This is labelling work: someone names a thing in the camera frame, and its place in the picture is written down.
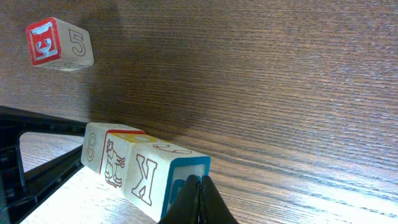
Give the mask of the green V wooden block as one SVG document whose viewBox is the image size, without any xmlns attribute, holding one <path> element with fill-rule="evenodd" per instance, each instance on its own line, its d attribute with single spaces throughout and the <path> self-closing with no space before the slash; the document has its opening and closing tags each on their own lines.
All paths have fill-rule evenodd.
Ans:
<svg viewBox="0 0 398 224">
<path fill-rule="evenodd" d="M 167 146 L 168 142 L 146 134 L 108 133 L 104 144 L 105 167 L 101 173 L 107 184 L 121 189 L 125 182 L 131 147 L 140 143 Z"/>
</svg>

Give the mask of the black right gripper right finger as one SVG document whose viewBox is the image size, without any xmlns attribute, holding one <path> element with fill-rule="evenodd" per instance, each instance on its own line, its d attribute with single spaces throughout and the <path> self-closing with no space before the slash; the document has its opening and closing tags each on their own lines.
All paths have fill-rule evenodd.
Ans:
<svg viewBox="0 0 398 224">
<path fill-rule="evenodd" d="M 210 176 L 203 176 L 199 203 L 200 224 L 238 224 Z"/>
</svg>

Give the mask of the blue-sided wooden block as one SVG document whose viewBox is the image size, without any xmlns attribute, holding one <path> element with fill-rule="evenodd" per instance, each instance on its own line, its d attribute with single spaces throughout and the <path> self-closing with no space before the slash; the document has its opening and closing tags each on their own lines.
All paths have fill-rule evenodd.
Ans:
<svg viewBox="0 0 398 224">
<path fill-rule="evenodd" d="M 97 174 L 100 174 L 103 168 L 106 137 L 109 133 L 145 134 L 141 129 L 124 124 L 88 123 L 85 128 L 81 163 Z"/>
</svg>

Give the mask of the K wooden block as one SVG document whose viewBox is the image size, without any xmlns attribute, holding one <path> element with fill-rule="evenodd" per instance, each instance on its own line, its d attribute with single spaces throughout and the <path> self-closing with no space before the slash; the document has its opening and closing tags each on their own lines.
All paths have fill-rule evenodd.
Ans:
<svg viewBox="0 0 398 224">
<path fill-rule="evenodd" d="M 171 143 L 132 147 L 124 195 L 155 222 L 176 201 L 189 175 L 209 174 L 211 157 Z"/>
</svg>

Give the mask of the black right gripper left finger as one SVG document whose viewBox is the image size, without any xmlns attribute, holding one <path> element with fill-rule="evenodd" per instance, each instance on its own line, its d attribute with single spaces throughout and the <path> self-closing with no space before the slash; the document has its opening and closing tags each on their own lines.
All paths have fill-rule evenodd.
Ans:
<svg viewBox="0 0 398 224">
<path fill-rule="evenodd" d="M 198 177 L 190 175 L 158 224 L 199 224 L 200 187 Z"/>
</svg>

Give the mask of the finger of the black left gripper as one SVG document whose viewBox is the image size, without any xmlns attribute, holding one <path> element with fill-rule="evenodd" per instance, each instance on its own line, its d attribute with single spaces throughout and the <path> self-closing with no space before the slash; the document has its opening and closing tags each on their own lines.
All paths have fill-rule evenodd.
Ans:
<svg viewBox="0 0 398 224">
<path fill-rule="evenodd" d="M 24 133 L 85 135 L 86 123 L 1 106 L 1 223 L 20 223 L 81 170 L 82 146 L 24 171 L 20 138 Z"/>
</svg>

